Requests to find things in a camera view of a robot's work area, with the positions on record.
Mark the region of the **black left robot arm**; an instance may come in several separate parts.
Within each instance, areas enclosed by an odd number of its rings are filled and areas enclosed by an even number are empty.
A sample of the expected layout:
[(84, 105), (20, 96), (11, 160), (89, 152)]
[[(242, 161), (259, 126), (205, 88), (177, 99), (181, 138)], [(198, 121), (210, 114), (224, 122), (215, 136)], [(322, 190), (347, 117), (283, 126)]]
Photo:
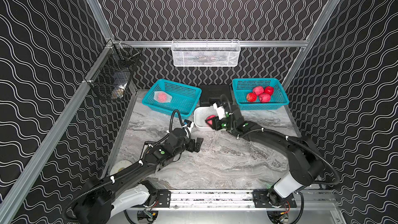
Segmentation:
[(86, 190), (67, 203), (62, 219), (75, 224), (107, 223), (122, 193), (174, 162), (184, 151), (199, 152), (203, 142), (203, 138), (192, 139), (186, 128), (174, 129), (150, 144), (138, 162), (109, 177), (89, 182)]

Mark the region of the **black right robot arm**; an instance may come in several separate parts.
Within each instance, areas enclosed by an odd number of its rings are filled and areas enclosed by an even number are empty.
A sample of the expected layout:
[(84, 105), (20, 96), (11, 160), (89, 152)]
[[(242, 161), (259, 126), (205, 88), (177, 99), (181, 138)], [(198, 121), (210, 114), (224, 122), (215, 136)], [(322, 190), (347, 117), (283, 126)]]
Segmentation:
[(288, 160), (289, 172), (270, 189), (270, 198), (285, 199), (293, 192), (310, 186), (325, 169), (320, 153), (311, 141), (288, 136), (245, 120), (236, 106), (214, 106), (216, 115), (211, 118), (211, 128), (225, 130), (237, 139), (258, 143), (273, 149)]

